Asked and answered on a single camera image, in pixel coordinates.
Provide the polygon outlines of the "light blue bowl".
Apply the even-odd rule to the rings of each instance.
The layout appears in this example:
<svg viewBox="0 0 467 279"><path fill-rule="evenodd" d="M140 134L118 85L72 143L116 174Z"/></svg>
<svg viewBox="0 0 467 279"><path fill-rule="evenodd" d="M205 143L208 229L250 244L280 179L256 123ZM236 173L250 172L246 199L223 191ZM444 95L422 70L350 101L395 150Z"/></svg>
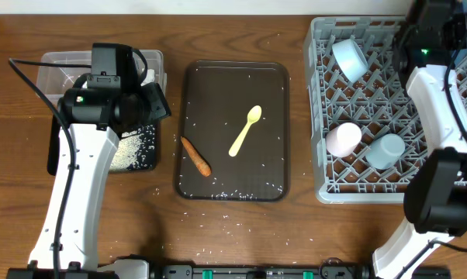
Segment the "light blue bowl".
<svg viewBox="0 0 467 279"><path fill-rule="evenodd" d="M368 70L367 60L354 40L347 39L334 43L332 52L342 74L351 83L355 83L366 74Z"/></svg>

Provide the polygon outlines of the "light blue cup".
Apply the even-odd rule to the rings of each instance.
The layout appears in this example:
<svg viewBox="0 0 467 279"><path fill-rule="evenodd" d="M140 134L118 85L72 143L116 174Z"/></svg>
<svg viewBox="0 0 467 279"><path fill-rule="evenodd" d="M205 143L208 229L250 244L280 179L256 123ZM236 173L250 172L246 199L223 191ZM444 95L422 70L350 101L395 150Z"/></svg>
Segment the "light blue cup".
<svg viewBox="0 0 467 279"><path fill-rule="evenodd" d="M403 139L396 134L385 134L375 140L365 155L371 167L385 170L392 167L403 155L406 145Z"/></svg>

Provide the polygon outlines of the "orange carrot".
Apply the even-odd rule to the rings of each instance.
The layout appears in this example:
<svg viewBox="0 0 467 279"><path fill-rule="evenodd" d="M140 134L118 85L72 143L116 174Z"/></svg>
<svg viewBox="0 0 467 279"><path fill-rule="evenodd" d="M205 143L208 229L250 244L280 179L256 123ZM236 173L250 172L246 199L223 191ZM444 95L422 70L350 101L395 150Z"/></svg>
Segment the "orange carrot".
<svg viewBox="0 0 467 279"><path fill-rule="evenodd" d="M181 142L199 173L204 177L210 176L212 173L211 167L202 158L196 148L184 136L181 137Z"/></svg>

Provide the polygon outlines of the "pink cup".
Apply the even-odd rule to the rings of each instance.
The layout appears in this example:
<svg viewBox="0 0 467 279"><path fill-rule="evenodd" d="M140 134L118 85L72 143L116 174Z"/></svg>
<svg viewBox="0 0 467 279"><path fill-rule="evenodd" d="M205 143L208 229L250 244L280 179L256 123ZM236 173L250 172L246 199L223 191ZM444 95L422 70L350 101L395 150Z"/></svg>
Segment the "pink cup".
<svg viewBox="0 0 467 279"><path fill-rule="evenodd" d="M327 134L326 149L335 157L349 156L361 142L361 137L361 130L356 124L343 123Z"/></svg>

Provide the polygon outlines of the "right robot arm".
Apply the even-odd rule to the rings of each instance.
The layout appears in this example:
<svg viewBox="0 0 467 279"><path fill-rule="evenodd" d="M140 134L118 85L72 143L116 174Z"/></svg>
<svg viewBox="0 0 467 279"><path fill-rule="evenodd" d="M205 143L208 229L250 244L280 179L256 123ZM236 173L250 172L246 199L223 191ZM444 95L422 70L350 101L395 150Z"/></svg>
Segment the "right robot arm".
<svg viewBox="0 0 467 279"><path fill-rule="evenodd" d="M378 278L411 278L439 246L467 232L467 111L455 61L467 40L396 38L394 68L412 99L427 159L406 188L404 220L372 254Z"/></svg>

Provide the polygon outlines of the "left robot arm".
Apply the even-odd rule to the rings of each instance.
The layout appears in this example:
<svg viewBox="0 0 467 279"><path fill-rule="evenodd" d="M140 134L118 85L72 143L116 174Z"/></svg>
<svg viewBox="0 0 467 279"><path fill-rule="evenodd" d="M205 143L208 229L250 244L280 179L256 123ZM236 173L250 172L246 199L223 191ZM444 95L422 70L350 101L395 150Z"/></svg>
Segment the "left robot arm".
<svg viewBox="0 0 467 279"><path fill-rule="evenodd" d="M168 117L158 83L132 88L73 87L60 98L57 170L47 216L25 268L9 278L150 278L149 261L130 255L99 266L97 233L119 135Z"/></svg>

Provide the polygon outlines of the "white tissue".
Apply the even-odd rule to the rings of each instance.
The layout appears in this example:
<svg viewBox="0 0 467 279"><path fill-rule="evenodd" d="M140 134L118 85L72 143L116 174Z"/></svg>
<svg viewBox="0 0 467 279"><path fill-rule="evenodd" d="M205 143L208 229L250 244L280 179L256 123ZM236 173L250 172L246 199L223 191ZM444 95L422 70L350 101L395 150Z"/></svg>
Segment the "white tissue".
<svg viewBox="0 0 467 279"><path fill-rule="evenodd" d="M144 86L146 84L153 83L154 81L155 81L155 71L154 69L149 69L147 70L147 75L145 79L143 80L143 82L141 83L141 85Z"/></svg>

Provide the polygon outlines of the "heap of rice grains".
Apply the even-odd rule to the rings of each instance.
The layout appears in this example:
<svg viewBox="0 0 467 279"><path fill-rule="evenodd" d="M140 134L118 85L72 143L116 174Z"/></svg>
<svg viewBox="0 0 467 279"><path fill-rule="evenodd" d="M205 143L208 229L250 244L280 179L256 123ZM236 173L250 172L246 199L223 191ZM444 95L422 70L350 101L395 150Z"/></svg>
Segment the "heap of rice grains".
<svg viewBox="0 0 467 279"><path fill-rule="evenodd" d="M143 126L122 135L109 171L113 173L151 171L155 168L156 161L156 126Z"/></svg>

